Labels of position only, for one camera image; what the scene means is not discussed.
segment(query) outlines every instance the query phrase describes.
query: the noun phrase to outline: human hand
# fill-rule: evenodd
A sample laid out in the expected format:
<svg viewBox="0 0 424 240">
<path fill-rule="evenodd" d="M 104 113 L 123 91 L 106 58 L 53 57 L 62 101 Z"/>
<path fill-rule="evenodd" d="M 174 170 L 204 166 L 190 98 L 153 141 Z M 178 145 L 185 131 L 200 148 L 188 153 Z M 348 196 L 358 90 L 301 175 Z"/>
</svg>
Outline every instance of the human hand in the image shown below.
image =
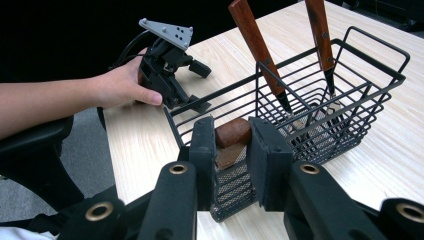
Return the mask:
<svg viewBox="0 0 424 240">
<path fill-rule="evenodd" d="M 109 108 L 131 100 L 150 105 L 161 105 L 162 95 L 139 85 L 138 69 L 142 57 L 135 57 L 127 64 L 93 78 L 97 88 L 99 106 Z"/>
</svg>

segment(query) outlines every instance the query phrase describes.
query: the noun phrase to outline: table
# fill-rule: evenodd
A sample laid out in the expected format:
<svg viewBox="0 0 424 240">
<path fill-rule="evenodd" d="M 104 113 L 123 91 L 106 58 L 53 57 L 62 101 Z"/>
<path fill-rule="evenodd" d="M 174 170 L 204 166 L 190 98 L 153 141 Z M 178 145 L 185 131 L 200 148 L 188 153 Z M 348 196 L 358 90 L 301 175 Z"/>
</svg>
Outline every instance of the table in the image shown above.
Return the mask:
<svg viewBox="0 0 424 240">
<path fill-rule="evenodd" d="M 406 81 L 390 93 L 385 110 L 362 143 L 325 163 L 349 196 L 379 209 L 382 200 L 404 197 L 424 203 L 424 40 L 326 2 L 331 38 L 343 38 L 354 25 L 411 55 Z M 306 6 L 299 2 L 257 20 L 274 59 L 281 62 L 314 46 Z M 253 74 L 255 61 L 237 28 L 191 46 L 187 53 L 212 69 L 207 79 L 179 69 L 176 77 L 187 93 L 205 96 Z M 391 61 L 391 56 L 381 56 Z M 107 135 L 118 196 L 125 203 L 155 186 L 178 146 L 162 108 L 128 102 L 105 111 Z M 264 212 L 254 204 L 216 223 L 198 212 L 198 239 L 287 239 L 284 213 Z"/>
</svg>

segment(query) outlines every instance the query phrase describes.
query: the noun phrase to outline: wire basket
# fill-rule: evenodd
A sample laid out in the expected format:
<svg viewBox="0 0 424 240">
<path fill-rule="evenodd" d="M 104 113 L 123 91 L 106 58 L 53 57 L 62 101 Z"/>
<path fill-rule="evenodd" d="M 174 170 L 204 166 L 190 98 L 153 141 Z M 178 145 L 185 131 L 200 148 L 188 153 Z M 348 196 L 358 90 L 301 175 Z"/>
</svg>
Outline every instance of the wire basket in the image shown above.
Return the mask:
<svg viewBox="0 0 424 240">
<path fill-rule="evenodd" d="M 375 44 L 368 44 L 371 41 L 377 42 L 379 49 Z M 388 91 L 405 80 L 401 72 L 410 57 L 403 50 L 356 27 L 350 27 L 343 40 L 332 40 L 332 49 L 337 52 L 335 98 L 330 99 L 316 48 L 277 65 L 282 73 L 278 81 L 285 86 L 295 113 L 290 118 L 259 71 L 260 66 L 265 66 L 258 63 L 256 73 L 250 77 L 182 108 L 165 109 L 178 145 L 189 146 L 194 122 L 213 116 L 215 127 L 240 117 L 268 120 L 290 145 L 296 161 L 323 164 L 357 146 L 371 123 L 376 121 L 376 114 L 384 109 L 383 103 L 391 98 Z M 389 52 L 397 60 L 391 57 L 383 63 L 382 57 Z M 340 101 L 341 109 L 327 114 L 328 106 L 335 101 Z M 206 112 L 199 114 L 190 110 L 206 102 L 212 104 Z M 210 212 L 217 222 L 256 201 L 245 157 L 246 151 L 243 151 L 232 167 L 215 168 L 215 192 Z"/>
</svg>

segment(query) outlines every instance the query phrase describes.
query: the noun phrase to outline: floor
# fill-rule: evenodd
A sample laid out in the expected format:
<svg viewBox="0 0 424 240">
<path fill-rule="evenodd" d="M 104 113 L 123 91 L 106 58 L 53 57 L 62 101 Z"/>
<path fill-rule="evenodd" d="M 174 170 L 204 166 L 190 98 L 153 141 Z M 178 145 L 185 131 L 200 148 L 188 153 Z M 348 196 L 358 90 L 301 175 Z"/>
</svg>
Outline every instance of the floor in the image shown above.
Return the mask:
<svg viewBox="0 0 424 240">
<path fill-rule="evenodd" d="M 399 27 L 404 20 L 370 7 L 360 6 L 353 11 L 393 27 Z M 424 30 L 411 34 L 424 38 Z M 63 143 L 62 161 L 87 197 L 114 184 L 107 136 L 96 109 L 75 115 L 71 135 Z M 55 211 L 26 188 L 10 180 L 0 180 L 0 222 L 32 218 L 39 213 L 54 214 Z"/>
</svg>

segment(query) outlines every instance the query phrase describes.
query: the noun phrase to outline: mesh holder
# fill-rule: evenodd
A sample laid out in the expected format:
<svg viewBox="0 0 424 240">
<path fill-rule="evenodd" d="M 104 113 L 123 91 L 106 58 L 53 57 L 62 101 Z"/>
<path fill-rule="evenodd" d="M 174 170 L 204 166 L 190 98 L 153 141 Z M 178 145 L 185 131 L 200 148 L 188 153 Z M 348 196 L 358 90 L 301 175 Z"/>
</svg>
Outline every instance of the mesh holder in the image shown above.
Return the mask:
<svg viewBox="0 0 424 240">
<path fill-rule="evenodd" d="M 376 121 L 376 114 L 384 109 L 383 103 L 391 99 L 388 91 L 405 80 L 401 72 L 410 57 L 356 27 L 350 27 L 343 40 L 333 39 L 332 49 L 337 52 L 336 97 L 330 98 L 316 48 L 305 51 L 277 64 L 282 76 L 278 81 L 285 86 L 294 112 L 288 117 L 259 71 L 264 65 L 257 63 L 252 76 L 179 109 L 165 108 L 178 145 L 190 145 L 193 124 L 203 117 L 212 116 L 217 127 L 235 118 L 252 116 L 275 126 L 293 150 L 295 161 L 323 164 L 357 146 Z M 330 114 L 328 107 L 336 101 L 340 102 L 340 109 Z M 190 110 L 205 102 L 212 104 L 206 112 Z M 210 212 L 217 222 L 257 201 L 245 158 L 246 149 L 233 166 L 214 169 Z"/>
</svg>

